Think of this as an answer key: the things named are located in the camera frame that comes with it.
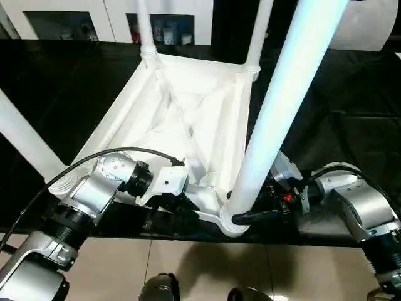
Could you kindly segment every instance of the black cable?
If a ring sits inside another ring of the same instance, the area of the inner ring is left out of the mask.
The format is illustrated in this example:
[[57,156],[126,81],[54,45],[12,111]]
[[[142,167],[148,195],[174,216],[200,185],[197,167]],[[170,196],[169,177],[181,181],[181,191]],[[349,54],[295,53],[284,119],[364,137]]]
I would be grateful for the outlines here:
[[152,150],[152,149],[143,149],[141,147],[117,147],[115,149],[107,149],[107,150],[103,150],[101,152],[96,152],[88,157],[85,157],[77,162],[75,162],[74,164],[72,164],[70,167],[66,168],[64,171],[62,171],[61,173],[59,173],[57,176],[55,176],[54,178],[52,178],[51,181],[49,181],[46,185],[44,185],[44,187],[39,190],[39,192],[36,194],[36,196],[31,199],[29,201],[29,203],[25,206],[25,208],[19,213],[18,217],[16,218],[16,220],[14,221],[14,223],[11,225],[11,227],[7,230],[7,232],[4,234],[2,240],[0,241],[0,252],[3,251],[4,246],[7,243],[7,240],[9,239],[9,237],[11,236],[11,234],[13,233],[13,231],[15,230],[17,224],[19,223],[19,221],[21,220],[22,216],[25,214],[25,212],[27,212],[27,210],[35,203],[35,201],[44,193],[46,192],[50,186],[52,186],[55,182],[57,182],[58,180],[60,180],[63,176],[65,176],[66,174],[68,174],[69,172],[71,172],[72,170],[74,170],[75,168],[77,168],[78,166],[82,165],[83,163],[92,160],[96,157],[105,155],[105,154],[110,154],[112,152],[123,152],[123,151],[131,151],[131,152],[147,152],[149,154],[153,154],[159,157],[163,157],[166,158],[168,160],[171,161],[171,164],[173,166],[177,166],[177,165],[182,165],[183,162],[179,161],[177,158],[174,158],[172,156],[166,155],[162,152],[158,152],[157,150]]
[[323,176],[323,175],[325,175],[325,174],[327,174],[328,172],[331,172],[331,171],[348,171],[351,174],[354,174],[354,175],[360,177],[361,179],[365,180],[366,183],[369,186],[371,186],[372,188],[376,189],[379,193],[381,193],[384,196],[384,198],[389,202],[389,204],[392,203],[390,197],[387,195],[387,193],[384,191],[384,189],[382,189],[378,184],[376,184],[375,181],[370,179],[362,171],[359,171],[358,169],[355,169],[355,168],[352,168],[352,167],[348,167],[348,166],[330,166],[330,167],[326,167],[326,168],[322,169],[321,171],[317,172],[316,174],[313,174],[309,178],[302,180],[301,181],[301,185],[299,185],[299,188],[303,189],[305,186],[309,185],[314,180],[318,179],[319,177],[321,177],[321,176]]

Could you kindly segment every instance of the floor tile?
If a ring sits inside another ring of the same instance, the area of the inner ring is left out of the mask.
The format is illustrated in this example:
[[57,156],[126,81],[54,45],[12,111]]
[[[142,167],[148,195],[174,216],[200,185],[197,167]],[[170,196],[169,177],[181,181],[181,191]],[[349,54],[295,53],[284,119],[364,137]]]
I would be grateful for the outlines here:
[[275,301],[365,301],[377,282],[361,249],[268,246]]
[[[7,244],[9,244],[15,248],[18,248],[19,246],[21,246],[21,243],[24,242],[26,237],[27,237],[27,235],[13,234],[8,239]],[[10,257],[11,257],[11,255],[9,255],[5,252],[1,252],[0,253],[0,267],[2,267]]]
[[262,245],[152,241],[147,279],[174,273],[182,300],[227,300],[234,287],[271,294],[266,249]]
[[150,240],[90,238],[66,273],[67,301],[137,300],[146,274]]

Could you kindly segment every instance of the white tube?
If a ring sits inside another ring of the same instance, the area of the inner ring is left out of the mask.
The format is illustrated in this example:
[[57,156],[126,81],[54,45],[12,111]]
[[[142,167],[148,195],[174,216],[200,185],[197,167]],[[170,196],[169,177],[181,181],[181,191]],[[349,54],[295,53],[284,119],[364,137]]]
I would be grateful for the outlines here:
[[[0,90],[0,132],[46,182],[66,168],[2,90]],[[73,184],[72,181],[72,176],[64,177],[52,186],[56,191],[51,192],[55,194],[68,192]]]
[[138,24],[140,33],[140,54],[146,63],[153,63],[157,60],[157,50],[153,42],[152,25],[146,7],[145,0],[138,1]]
[[276,158],[348,0],[300,0],[261,111],[252,132],[231,198],[221,210],[233,236],[247,227],[231,218],[249,211]]
[[259,75],[264,38],[268,30],[268,24],[271,14],[273,0],[260,0],[258,14],[256,15],[255,25],[253,26],[251,43],[249,44],[244,70],[254,73],[253,80],[256,80]]

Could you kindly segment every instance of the robotic arm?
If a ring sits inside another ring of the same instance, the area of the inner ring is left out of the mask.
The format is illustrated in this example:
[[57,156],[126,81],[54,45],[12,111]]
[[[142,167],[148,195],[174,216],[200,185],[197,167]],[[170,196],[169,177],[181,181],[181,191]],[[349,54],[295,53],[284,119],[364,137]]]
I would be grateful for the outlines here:
[[335,212],[375,269],[382,292],[401,300],[401,222],[380,187],[344,162],[328,164],[304,179],[282,152],[271,175],[298,200],[303,213],[310,203],[323,203]]
[[[182,171],[180,166],[163,167],[154,179],[146,163],[134,161],[124,153],[99,157],[92,173],[78,181],[42,228],[32,232],[1,268],[0,298],[64,300],[69,285],[59,271],[72,267],[81,245],[115,199],[116,191],[127,191],[138,199],[146,192],[178,195],[188,178]],[[180,181],[171,181],[169,176],[177,173],[175,180]],[[163,186],[159,187],[163,175]]]
[[[298,168],[279,153],[271,169],[271,179],[281,188],[273,194],[291,196],[303,213],[310,203],[323,203],[345,222],[372,263],[385,293],[401,298],[401,222],[387,196],[370,180],[360,176],[355,166],[332,163],[314,171],[306,179]],[[126,153],[98,158],[90,175],[81,178],[60,201],[39,231],[32,232],[0,270],[0,298],[12,301],[64,300],[69,285],[60,271],[68,271],[78,251],[97,226],[117,191],[126,191],[135,204],[159,206],[174,211],[174,202],[184,202],[199,218],[212,209],[201,199],[215,199],[208,187],[190,185],[183,166],[163,167],[151,173],[144,162]],[[167,196],[172,202],[154,202]],[[269,216],[245,213],[233,216],[233,223],[251,224]]]

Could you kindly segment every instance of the black tablecloth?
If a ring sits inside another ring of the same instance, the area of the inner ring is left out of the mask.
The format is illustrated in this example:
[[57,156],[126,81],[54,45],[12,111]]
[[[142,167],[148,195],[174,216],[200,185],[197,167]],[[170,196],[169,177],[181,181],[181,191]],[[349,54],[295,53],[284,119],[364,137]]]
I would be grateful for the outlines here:
[[[125,43],[2,40],[0,49],[0,88],[65,164],[76,156],[140,63],[139,47]],[[161,46],[159,51],[214,59],[206,46]],[[261,73],[251,94],[248,138],[279,51],[264,47]],[[401,61],[393,53],[329,50],[282,150],[301,169],[332,161],[352,163],[396,198],[401,192],[400,70]],[[0,230],[4,230],[42,187],[43,179],[3,136],[0,149]],[[18,231],[37,228],[43,211],[55,201],[50,194],[43,196]],[[188,223],[165,213],[158,213],[152,230],[144,231],[146,214],[144,208],[112,204],[94,235],[354,245],[341,220],[320,206],[296,224],[251,227],[236,239],[227,239],[206,223]]]

